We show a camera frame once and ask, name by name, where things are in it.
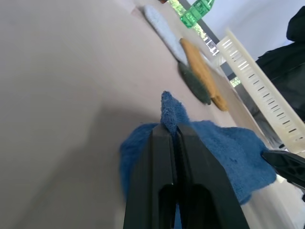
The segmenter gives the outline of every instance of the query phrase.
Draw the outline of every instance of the blue rag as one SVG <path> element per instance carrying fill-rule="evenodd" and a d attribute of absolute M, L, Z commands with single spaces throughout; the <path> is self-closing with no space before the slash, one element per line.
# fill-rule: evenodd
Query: blue rag
<path fill-rule="evenodd" d="M 251 193 L 275 181 L 273 168 L 261 157 L 268 150 L 256 134 L 239 127 L 223 128 L 211 121 L 190 122 L 183 105 L 169 92 L 162 94 L 161 123 L 175 136 L 177 124 L 191 126 L 200 140 L 222 164 L 240 204 L 251 198 Z M 122 143 L 120 174 L 127 196 L 132 167 L 144 148 L 149 135 L 158 123 L 144 124 L 136 128 Z M 176 211 L 175 228 L 181 228 L 180 215 Z"/>

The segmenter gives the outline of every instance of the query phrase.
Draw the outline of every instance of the white wall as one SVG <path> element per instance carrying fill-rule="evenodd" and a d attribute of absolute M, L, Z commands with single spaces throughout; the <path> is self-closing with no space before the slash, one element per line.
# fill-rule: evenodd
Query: white wall
<path fill-rule="evenodd" d="M 303 5 L 304 0 L 215 0 L 203 20 L 220 40 L 230 28 L 257 59 L 285 44 L 288 22 Z"/>

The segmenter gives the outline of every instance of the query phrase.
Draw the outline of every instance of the blue towel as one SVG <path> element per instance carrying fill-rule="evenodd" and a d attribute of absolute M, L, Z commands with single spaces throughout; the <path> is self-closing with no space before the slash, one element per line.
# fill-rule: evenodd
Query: blue towel
<path fill-rule="evenodd" d="M 251 130 L 238 127 L 223 128 L 211 121 L 190 122 L 183 105 L 169 92 L 162 94 L 161 123 L 175 136 L 178 123 L 191 126 L 201 141 L 225 168 L 240 204 L 251 198 L 251 193 L 275 181 L 273 168 L 261 157 L 268 150 Z M 136 128 L 120 148 L 120 174 L 127 196 L 131 169 L 140 156 L 149 134 L 158 123 Z M 181 228 L 176 211 L 175 228 Z"/>

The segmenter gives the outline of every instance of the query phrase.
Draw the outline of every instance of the beige table surface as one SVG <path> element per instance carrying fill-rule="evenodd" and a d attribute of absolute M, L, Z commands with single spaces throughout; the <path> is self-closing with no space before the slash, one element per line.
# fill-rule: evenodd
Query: beige table surface
<path fill-rule="evenodd" d="M 140 124 L 160 120 L 164 90 L 192 120 L 248 127 L 263 138 L 222 76 L 213 74 L 230 112 L 193 96 L 135 10 L 146 3 L 211 58 L 156 0 L 0 3 L 1 229 L 121 229 L 119 146 Z"/>

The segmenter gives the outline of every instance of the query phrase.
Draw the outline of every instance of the window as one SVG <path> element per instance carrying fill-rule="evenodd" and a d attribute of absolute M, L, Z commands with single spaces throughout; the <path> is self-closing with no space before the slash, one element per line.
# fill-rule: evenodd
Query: window
<path fill-rule="evenodd" d="M 175 9 L 179 16 L 182 16 L 186 12 L 186 9 L 183 7 L 183 5 L 180 4 L 178 0 L 168 0 L 167 2 Z M 212 39 L 202 30 L 201 26 L 197 23 L 192 27 L 192 29 L 198 33 L 198 35 L 205 42 L 206 46 L 209 47 L 210 52 L 213 53 L 213 56 L 215 56 L 219 50 L 217 49 L 217 46 L 212 41 Z"/>
<path fill-rule="evenodd" d="M 237 85 L 239 85 L 241 82 L 238 79 L 238 77 L 235 77 L 234 79 L 230 80 L 230 83 L 232 84 L 233 87 L 236 87 Z"/>

